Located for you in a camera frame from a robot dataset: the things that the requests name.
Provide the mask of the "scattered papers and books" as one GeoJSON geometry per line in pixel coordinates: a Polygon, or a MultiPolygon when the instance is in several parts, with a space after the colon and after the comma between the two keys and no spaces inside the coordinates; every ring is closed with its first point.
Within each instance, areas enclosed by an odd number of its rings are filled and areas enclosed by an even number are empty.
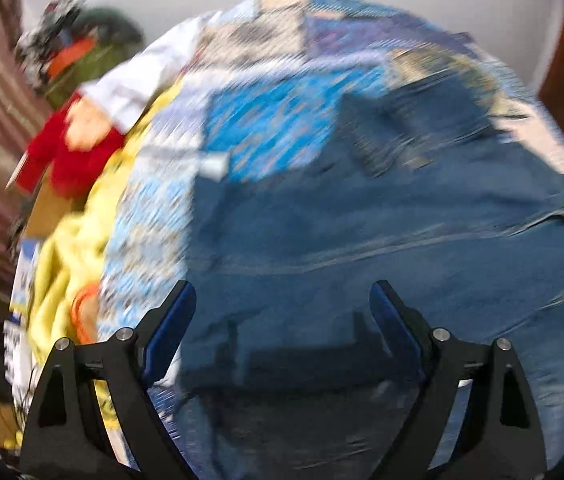
{"type": "Polygon", "coordinates": [[[5,379],[11,385],[14,406],[24,413],[32,403],[40,369],[27,339],[27,315],[41,240],[23,240],[17,254],[9,304],[3,323],[5,379]]]}

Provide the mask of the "white shirt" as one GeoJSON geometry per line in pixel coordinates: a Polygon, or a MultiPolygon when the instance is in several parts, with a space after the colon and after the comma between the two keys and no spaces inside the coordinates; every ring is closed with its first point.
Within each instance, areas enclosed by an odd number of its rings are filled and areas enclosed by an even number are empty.
{"type": "Polygon", "coordinates": [[[200,15],[171,27],[130,60],[83,84],[78,93],[107,114],[119,133],[127,133],[152,97],[192,61],[207,19],[200,15]]]}

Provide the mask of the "yellow blanket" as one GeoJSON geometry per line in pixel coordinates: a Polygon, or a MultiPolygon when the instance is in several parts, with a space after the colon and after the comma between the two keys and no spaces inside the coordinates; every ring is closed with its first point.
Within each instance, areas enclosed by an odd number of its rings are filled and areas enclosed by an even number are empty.
{"type": "Polygon", "coordinates": [[[27,308],[26,334],[38,365],[47,361],[62,337],[78,344],[96,341],[96,294],[105,268],[105,249],[113,234],[117,208],[148,132],[148,124],[181,90],[179,81],[163,91],[131,130],[111,133],[91,151],[65,145],[72,96],[54,112],[26,151],[34,175],[50,174],[53,195],[80,200],[58,220],[41,245],[32,302],[27,308]]]}

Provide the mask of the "blue denim jacket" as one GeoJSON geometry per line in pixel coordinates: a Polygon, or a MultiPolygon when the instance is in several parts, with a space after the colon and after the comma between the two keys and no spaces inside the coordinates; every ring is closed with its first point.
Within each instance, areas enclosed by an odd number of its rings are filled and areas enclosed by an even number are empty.
{"type": "Polygon", "coordinates": [[[416,395],[372,318],[388,281],[434,326],[510,339],[547,459],[564,454],[564,174],[446,72],[386,93],[289,81],[212,99],[212,144],[276,126],[308,164],[198,178],[178,445],[205,479],[362,479],[416,395]]]}

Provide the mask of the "red plush toy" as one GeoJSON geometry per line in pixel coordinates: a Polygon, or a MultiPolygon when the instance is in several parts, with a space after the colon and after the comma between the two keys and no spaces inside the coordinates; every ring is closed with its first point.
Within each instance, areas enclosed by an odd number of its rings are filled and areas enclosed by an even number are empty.
{"type": "Polygon", "coordinates": [[[47,178],[59,196],[83,196],[124,143],[99,105],[76,91],[29,142],[8,185],[30,194],[47,178]]]}

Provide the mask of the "patchwork blue bedspread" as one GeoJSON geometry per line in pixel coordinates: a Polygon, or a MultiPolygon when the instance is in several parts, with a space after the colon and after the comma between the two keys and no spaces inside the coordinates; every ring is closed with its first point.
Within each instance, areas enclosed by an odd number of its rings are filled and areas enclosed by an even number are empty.
{"type": "Polygon", "coordinates": [[[201,477],[370,472],[414,393],[376,281],[476,342],[529,341],[564,304],[564,148],[468,38],[362,0],[259,0],[146,55],[182,87],[118,205],[96,327],[193,284],[152,397],[201,477]]]}

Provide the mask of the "pile of clothes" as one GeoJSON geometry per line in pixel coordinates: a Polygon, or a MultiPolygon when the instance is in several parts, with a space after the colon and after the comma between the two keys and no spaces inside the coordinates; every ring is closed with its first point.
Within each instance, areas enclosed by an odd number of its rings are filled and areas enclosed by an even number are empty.
{"type": "Polygon", "coordinates": [[[85,6],[86,0],[52,0],[38,23],[18,38],[16,62],[35,92],[43,92],[50,80],[49,65],[58,52],[74,43],[72,27],[85,6]]]}

